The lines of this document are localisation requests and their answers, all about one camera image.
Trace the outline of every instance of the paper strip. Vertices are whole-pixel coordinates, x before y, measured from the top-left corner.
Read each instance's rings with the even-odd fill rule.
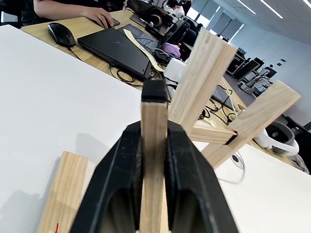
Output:
[[[155,58],[142,46],[140,45],[140,43],[138,43],[138,41],[133,37],[132,33],[129,30],[123,29],[125,32],[125,35],[127,36],[127,38],[129,38],[130,41],[132,41],[132,43],[134,45],[136,45],[137,48],[139,48],[149,59],[149,61],[151,62],[152,66],[160,72],[164,72],[164,70],[162,68],[159,67],[159,65],[157,64]]]

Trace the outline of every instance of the hand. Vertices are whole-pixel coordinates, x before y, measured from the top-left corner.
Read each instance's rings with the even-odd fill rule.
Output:
[[[82,15],[84,17],[96,21],[103,28],[108,28],[107,21],[110,24],[110,26],[113,27],[113,19],[111,15],[103,8],[84,7]]]

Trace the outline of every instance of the desk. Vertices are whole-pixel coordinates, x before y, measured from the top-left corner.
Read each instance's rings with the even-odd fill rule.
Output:
[[[133,13],[130,12],[129,10],[112,12],[111,13],[112,17],[121,23],[119,26],[116,27],[116,29],[131,23],[135,27],[137,27],[140,30],[145,32],[145,30],[142,26],[140,26],[140,25],[136,24],[135,22],[133,22],[132,20],[130,20],[130,17],[132,16],[132,14]],[[85,17],[64,19],[64,20],[59,20],[58,22],[65,25],[66,27],[68,27],[69,30],[72,32],[75,39],[103,30],[102,27],[98,26],[97,24],[93,23],[92,21],[90,21],[89,19],[87,19]],[[74,54],[72,54],[67,48],[64,48],[64,47],[62,47],[62,46],[60,46],[54,42],[54,40],[51,38],[51,36],[48,33],[48,30],[47,30],[48,24],[49,23],[31,25],[31,26],[27,26],[27,27],[22,28],[22,30],[24,32],[44,41],[44,42],[46,42],[46,43],[48,43],[48,44],[50,44],[56,48],[68,53],[68,54],[70,54],[71,56],[74,56]],[[102,59],[100,59],[99,57],[97,57],[96,55],[92,54],[91,52],[82,48],[78,43],[75,47],[73,47],[73,51],[85,63],[87,63],[87,64],[89,64],[89,65],[91,65],[91,66],[93,66],[93,67],[95,67],[95,68],[97,68],[97,69],[99,69],[99,70],[110,75],[109,64],[107,62],[103,61]],[[133,84],[142,84],[142,82],[135,81]],[[232,89],[231,86],[229,85],[229,83],[224,78],[222,78],[222,80],[219,84],[222,86],[227,86],[229,89]],[[234,104],[236,105],[236,109],[238,109],[239,111],[240,111],[240,109],[237,106],[238,104],[241,105],[242,107],[246,108],[246,105],[243,103],[243,101],[239,98],[239,96],[234,91],[232,93],[232,99],[233,99]],[[209,107],[213,108],[213,105],[211,102],[208,102],[207,105]],[[225,109],[225,113],[227,115],[229,113],[233,112],[232,110],[230,110],[226,107],[224,107],[224,109]],[[218,115],[226,121],[226,116],[224,115],[224,113],[222,111],[219,111]],[[219,120],[217,117],[214,117],[214,119],[216,121],[217,127],[225,128],[225,124],[221,120]],[[255,142],[250,142],[250,145],[252,145],[253,147],[255,147],[255,148],[257,148],[263,152],[266,152],[267,154],[291,165],[290,160],[284,155],[278,155],[278,154],[273,153],[272,151],[268,151],[266,149],[263,149],[260,146],[258,146]]]

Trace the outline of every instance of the red mark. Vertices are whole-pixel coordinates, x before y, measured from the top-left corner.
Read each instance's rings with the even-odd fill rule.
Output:
[[[56,230],[55,233],[58,233],[58,223],[56,224]]]

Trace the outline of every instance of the ceiling light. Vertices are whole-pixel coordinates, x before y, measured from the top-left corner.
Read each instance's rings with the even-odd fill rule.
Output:
[[[274,14],[276,14],[277,16],[279,16],[280,18],[283,18],[282,15],[280,15],[278,12],[276,12],[275,9],[273,9],[268,3],[266,3],[264,0],[260,0],[263,4],[265,4],[270,10],[272,10],[274,12]]]
[[[304,2],[305,2],[305,4],[307,4],[308,5],[308,7],[310,7],[311,8],[311,3],[308,1],[308,0],[303,0]]]
[[[250,12],[252,12],[253,14],[256,14],[251,8],[249,8],[248,6],[246,6],[243,2],[241,2],[241,0],[237,0],[239,3],[241,3],[243,6],[246,7],[247,10],[249,10]]]

